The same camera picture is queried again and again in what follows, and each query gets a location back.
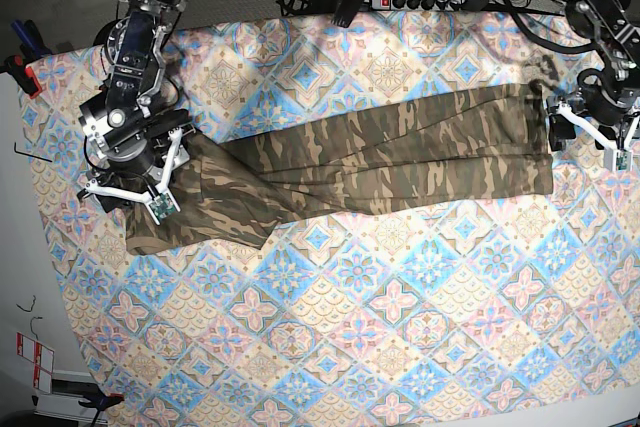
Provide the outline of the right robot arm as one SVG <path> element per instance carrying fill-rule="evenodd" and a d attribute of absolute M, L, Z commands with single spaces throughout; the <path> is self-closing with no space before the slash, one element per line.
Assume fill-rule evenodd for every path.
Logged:
<path fill-rule="evenodd" d="M 126 15 L 101 40 L 109 64 L 100 92 L 80 107 L 85 150 L 95 150 L 78 198 L 96 198 L 105 212 L 142 205 L 155 224 L 179 211 L 170 190 L 186 164 L 189 113 L 161 95 L 168 81 L 163 48 L 188 0 L 119 0 Z"/>

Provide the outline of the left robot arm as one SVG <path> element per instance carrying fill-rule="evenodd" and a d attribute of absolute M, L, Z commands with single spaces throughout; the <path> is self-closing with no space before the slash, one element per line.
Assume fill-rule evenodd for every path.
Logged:
<path fill-rule="evenodd" d="M 603 151 L 603 164 L 611 172 L 633 168 L 631 144 L 639 138 L 639 28 L 628 19 L 618 0 L 551 0 L 563 5 L 571 30 L 587 44 L 569 47 L 534 34 L 504 0 L 516 25 L 533 43 L 556 53 L 578 55 L 596 52 L 601 69 L 588 68 L 577 76 L 577 89 L 544 102 L 549 144 L 566 147 L 576 128 L 594 139 Z"/>

